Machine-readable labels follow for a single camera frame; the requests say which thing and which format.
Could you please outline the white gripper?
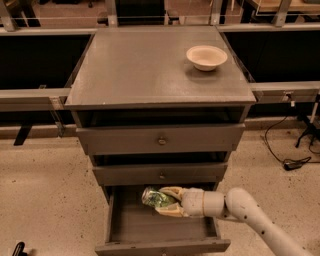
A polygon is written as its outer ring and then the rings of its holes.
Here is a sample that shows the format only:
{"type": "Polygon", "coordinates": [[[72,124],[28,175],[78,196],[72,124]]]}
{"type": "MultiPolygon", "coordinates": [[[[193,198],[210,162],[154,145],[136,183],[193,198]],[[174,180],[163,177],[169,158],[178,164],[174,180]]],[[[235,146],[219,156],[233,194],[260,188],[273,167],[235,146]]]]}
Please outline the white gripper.
{"type": "Polygon", "coordinates": [[[169,217],[203,217],[203,195],[204,191],[198,188],[183,189],[178,186],[162,187],[161,193],[175,198],[179,203],[166,207],[156,207],[155,210],[164,216],[169,217]]]}

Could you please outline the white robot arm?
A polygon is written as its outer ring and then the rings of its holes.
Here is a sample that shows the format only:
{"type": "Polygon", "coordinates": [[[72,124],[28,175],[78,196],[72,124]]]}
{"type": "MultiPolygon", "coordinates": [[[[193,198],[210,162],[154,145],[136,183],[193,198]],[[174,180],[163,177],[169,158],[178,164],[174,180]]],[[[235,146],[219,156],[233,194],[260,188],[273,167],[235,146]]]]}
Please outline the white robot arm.
{"type": "Polygon", "coordinates": [[[275,256],[313,256],[277,226],[242,188],[232,188],[226,195],[217,191],[181,187],[164,187],[161,192],[177,200],[169,206],[156,207],[161,215],[216,217],[243,222],[262,238],[275,256]]]}

